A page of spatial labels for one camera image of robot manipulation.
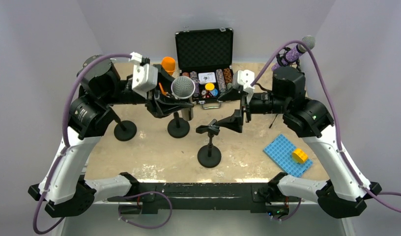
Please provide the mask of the black silver-mesh microphone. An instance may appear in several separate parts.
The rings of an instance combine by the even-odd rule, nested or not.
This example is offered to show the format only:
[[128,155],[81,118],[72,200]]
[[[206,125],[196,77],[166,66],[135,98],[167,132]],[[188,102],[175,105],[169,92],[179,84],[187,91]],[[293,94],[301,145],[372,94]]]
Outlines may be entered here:
[[188,76],[179,76],[172,82],[171,90],[175,98],[190,103],[189,107],[181,110],[181,114],[185,121],[191,121],[194,115],[192,102],[192,96],[195,93],[194,81]]

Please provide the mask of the orange microphone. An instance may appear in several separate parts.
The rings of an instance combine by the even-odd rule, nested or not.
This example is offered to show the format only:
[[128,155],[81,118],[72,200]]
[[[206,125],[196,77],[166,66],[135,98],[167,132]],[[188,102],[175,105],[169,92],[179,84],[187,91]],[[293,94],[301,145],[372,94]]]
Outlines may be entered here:
[[164,57],[161,61],[161,66],[168,72],[169,75],[173,76],[175,72],[175,59],[171,57]]

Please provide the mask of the black clip microphone stand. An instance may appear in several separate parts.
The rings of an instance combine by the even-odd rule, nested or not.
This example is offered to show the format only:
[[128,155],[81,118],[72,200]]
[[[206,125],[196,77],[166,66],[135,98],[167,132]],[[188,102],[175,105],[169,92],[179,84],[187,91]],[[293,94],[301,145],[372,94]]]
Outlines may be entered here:
[[208,144],[202,146],[197,154],[198,162],[205,168],[214,168],[221,162],[221,152],[213,145],[213,138],[219,135],[220,127],[216,125],[217,120],[213,119],[208,125],[200,125],[196,128],[196,133],[207,133]]

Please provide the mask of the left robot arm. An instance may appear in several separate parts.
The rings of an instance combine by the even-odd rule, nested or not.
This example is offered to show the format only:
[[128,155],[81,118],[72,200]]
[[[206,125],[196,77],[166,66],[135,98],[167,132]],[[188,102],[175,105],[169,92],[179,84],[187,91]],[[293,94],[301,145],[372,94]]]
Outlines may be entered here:
[[138,53],[121,57],[133,64],[130,79],[120,78],[113,61],[117,54],[92,56],[77,74],[64,105],[59,149],[45,178],[28,190],[36,201],[45,203],[52,218],[78,216],[94,202],[113,197],[126,201],[138,197],[139,182],[127,172],[107,179],[84,177],[90,153],[112,122],[120,141],[132,139],[137,132],[133,122],[120,119],[113,105],[143,104],[155,118],[193,107],[187,96],[174,93],[174,79],[160,65],[150,64]]

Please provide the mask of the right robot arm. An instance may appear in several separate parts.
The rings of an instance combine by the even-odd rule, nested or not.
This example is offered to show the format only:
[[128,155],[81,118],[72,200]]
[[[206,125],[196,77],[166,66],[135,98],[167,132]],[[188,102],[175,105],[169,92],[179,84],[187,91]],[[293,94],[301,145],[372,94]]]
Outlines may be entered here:
[[279,67],[272,74],[272,89],[255,93],[254,73],[237,71],[231,90],[237,92],[240,108],[218,121],[220,127],[242,132],[253,114],[280,114],[284,124],[314,152],[329,179],[316,181],[281,172],[269,181],[266,201],[298,197],[317,203],[331,217],[360,215],[366,200],[381,192],[377,182],[365,178],[336,136],[336,125],[326,106],[306,96],[305,75],[294,67]]

